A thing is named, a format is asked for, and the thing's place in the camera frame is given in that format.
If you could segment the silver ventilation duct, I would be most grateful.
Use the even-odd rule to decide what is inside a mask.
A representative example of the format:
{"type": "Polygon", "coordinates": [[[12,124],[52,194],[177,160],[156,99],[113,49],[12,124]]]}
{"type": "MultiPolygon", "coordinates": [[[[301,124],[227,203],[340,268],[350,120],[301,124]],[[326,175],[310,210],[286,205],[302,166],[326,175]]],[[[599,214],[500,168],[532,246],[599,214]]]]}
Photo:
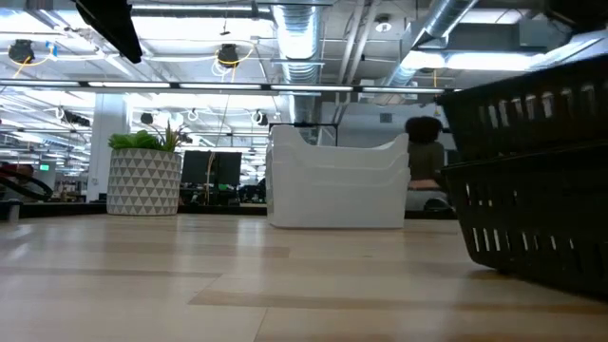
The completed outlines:
{"type": "Polygon", "coordinates": [[[431,72],[446,66],[445,48],[449,34],[479,0],[433,0],[421,19],[407,24],[399,43],[399,57],[392,70],[374,81],[376,86],[416,86],[417,72],[431,72]]]}
{"type": "MultiPolygon", "coordinates": [[[[320,56],[322,8],[310,5],[274,5],[276,40],[282,64],[283,83],[287,86],[314,85],[320,81],[321,65],[314,61],[320,56]]],[[[288,91],[291,121],[297,124],[317,124],[320,120],[320,100],[314,95],[295,95],[288,91]]]]}

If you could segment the white plastic basket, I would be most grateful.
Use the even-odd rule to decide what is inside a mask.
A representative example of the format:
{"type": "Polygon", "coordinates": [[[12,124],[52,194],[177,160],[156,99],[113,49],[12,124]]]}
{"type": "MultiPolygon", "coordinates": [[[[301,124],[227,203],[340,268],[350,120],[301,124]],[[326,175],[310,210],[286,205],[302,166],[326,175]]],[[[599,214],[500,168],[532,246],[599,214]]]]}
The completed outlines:
{"type": "Polygon", "coordinates": [[[295,127],[276,125],[271,129],[271,149],[316,162],[390,162],[402,156],[409,157],[408,137],[401,134],[391,142],[370,148],[318,146],[306,142],[295,127]]]}
{"type": "Polygon", "coordinates": [[[302,167],[274,162],[268,168],[268,218],[285,229],[400,229],[409,170],[302,167]]]}

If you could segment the black computer monitor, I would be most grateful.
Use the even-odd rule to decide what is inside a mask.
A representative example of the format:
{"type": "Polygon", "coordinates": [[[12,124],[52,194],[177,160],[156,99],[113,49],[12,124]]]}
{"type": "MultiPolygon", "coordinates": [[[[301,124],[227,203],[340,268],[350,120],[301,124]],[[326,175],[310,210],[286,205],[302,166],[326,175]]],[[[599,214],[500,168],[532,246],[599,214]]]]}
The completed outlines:
{"type": "Polygon", "coordinates": [[[216,154],[216,183],[238,186],[241,170],[241,152],[218,152],[216,154]]]}
{"type": "Polygon", "coordinates": [[[181,182],[205,184],[212,181],[209,167],[211,152],[208,151],[186,151],[184,153],[181,182]]]}

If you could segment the black aluminium rig frame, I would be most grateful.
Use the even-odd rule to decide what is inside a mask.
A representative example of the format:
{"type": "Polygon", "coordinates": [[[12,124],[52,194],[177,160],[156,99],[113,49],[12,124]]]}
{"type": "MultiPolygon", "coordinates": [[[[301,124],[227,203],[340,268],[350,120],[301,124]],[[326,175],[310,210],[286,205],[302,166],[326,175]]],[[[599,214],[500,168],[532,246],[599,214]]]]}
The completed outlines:
{"type": "MultiPolygon", "coordinates": [[[[264,206],[180,206],[179,214],[266,216],[264,206]]],[[[20,219],[53,218],[106,214],[105,203],[41,202],[25,203],[19,208],[20,219]]],[[[405,219],[456,219],[452,211],[407,211],[405,219]]]]}

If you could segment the potted plant, white patterned pot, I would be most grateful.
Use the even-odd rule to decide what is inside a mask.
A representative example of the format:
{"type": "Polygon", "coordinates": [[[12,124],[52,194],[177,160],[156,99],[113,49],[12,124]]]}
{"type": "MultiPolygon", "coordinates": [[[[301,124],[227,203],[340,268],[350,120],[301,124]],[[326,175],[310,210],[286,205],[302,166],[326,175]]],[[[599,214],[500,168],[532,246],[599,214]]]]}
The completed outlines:
{"type": "Polygon", "coordinates": [[[179,209],[182,127],[114,134],[106,211],[115,216],[173,216],[179,209]]]}

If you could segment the long ceiling light strip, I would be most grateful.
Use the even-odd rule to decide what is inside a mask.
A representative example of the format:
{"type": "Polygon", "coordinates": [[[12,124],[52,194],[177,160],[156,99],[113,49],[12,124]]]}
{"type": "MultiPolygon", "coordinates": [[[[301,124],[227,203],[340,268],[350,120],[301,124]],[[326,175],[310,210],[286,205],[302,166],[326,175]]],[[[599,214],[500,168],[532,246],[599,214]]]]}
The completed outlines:
{"type": "Polygon", "coordinates": [[[355,92],[370,94],[432,94],[453,91],[453,88],[438,87],[391,87],[365,85],[303,85],[303,84],[251,84],[251,83],[176,83],[176,82],[112,82],[112,81],[63,81],[63,80],[19,80],[0,79],[0,86],[68,89],[81,91],[116,90],[120,92],[355,92]]]}

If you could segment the person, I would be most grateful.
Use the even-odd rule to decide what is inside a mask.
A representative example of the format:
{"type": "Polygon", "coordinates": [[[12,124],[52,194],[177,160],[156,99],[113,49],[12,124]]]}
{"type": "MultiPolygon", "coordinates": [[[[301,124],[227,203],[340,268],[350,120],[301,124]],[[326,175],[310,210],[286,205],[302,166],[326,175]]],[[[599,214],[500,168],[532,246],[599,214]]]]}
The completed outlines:
{"type": "Polygon", "coordinates": [[[442,123],[433,117],[413,117],[406,121],[408,134],[408,190],[425,211],[450,209],[440,171],[445,166],[445,148],[438,142],[442,123]]]}

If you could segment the black perforated plastic basket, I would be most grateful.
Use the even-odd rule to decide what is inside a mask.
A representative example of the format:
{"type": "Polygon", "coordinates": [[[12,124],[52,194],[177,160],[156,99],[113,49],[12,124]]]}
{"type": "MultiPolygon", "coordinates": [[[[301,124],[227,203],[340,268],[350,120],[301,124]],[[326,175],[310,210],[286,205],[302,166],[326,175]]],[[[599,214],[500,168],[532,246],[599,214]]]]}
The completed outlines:
{"type": "Polygon", "coordinates": [[[471,259],[608,299],[608,142],[443,171],[471,259]]]}
{"type": "Polygon", "coordinates": [[[446,92],[436,103],[467,162],[608,140],[608,54],[446,92]]]}

